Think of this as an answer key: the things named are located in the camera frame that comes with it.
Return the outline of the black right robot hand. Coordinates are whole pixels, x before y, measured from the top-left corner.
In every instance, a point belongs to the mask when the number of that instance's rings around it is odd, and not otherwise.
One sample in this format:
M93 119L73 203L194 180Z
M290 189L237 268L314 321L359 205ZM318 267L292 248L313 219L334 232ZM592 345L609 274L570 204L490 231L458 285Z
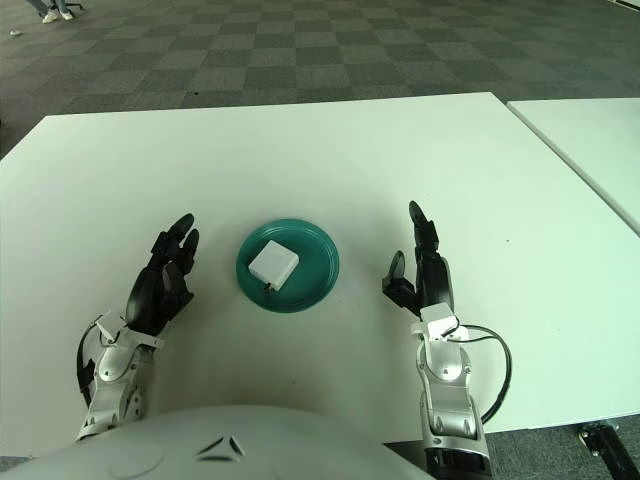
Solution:
M415 201L409 202L414 231L416 280L405 277L406 258L397 250L387 274L382 278L382 293L400 308L419 317L423 308L445 303L454 308L451 278L446 259L439 253L439 237L433 220L429 220Z

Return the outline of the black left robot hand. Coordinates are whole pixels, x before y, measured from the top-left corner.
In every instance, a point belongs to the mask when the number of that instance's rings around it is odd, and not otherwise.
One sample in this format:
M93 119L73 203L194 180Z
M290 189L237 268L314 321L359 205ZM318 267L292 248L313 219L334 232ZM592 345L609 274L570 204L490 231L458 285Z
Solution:
M194 297L186 284L199 243L193 224L194 215L186 213L158 234L126 303L125 322L131 330L159 335Z

